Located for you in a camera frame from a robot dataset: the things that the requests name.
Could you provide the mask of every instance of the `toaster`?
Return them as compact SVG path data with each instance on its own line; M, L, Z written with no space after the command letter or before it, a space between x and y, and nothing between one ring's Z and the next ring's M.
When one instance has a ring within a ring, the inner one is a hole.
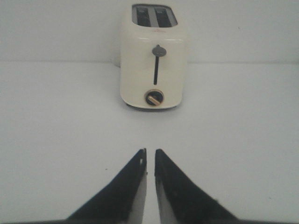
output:
M157 0L128 4L121 26L121 98L138 108L179 105L186 43L185 25L172 5Z

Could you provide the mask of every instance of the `white countertop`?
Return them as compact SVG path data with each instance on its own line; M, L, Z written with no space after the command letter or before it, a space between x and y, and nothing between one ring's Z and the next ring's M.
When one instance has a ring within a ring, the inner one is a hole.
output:
M189 64L183 103L128 107L110 63L0 63L0 222L67 218L140 148L144 224L162 148L238 218L299 220L299 65Z

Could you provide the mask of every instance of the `toaster knob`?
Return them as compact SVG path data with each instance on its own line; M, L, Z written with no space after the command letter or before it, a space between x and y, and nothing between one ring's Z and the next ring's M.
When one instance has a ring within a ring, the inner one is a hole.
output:
M163 93L159 90L150 90L145 94L145 101L151 106L159 106L163 100Z
M157 45L156 47L154 47L152 52L153 52L154 56L156 56L156 57L163 57L166 55L166 49L160 47L160 45Z

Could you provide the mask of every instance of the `black lever slot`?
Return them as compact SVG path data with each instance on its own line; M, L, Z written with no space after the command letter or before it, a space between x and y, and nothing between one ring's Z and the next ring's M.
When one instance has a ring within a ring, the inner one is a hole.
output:
M158 68L159 68L159 57L156 56L156 61L155 61L155 75L154 75L154 85L157 85L157 82L158 82Z

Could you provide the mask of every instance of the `small red logo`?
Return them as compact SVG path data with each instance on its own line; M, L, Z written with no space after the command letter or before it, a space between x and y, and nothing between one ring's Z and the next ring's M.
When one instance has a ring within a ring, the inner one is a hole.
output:
M155 32L155 33L166 33L165 30L161 30L161 29L158 29L158 28L154 29L153 32Z

